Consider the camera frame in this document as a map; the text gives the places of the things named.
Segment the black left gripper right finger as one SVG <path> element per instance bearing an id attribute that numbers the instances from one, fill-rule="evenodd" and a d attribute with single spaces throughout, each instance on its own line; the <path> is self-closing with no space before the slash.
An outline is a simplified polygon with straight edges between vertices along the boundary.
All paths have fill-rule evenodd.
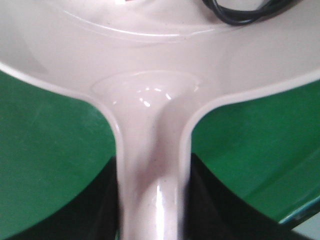
<path id="1" fill-rule="evenodd" d="M 192 240 L 305 240 L 259 212 L 191 155 L 189 237 Z"/>

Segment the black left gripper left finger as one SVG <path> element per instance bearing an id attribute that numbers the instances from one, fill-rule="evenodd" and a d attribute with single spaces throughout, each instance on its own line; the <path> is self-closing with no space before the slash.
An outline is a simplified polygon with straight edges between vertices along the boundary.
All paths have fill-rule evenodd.
<path id="1" fill-rule="evenodd" d="M 119 228 L 116 158 L 57 212 L 18 235 L 20 240 L 115 240 Z"/>

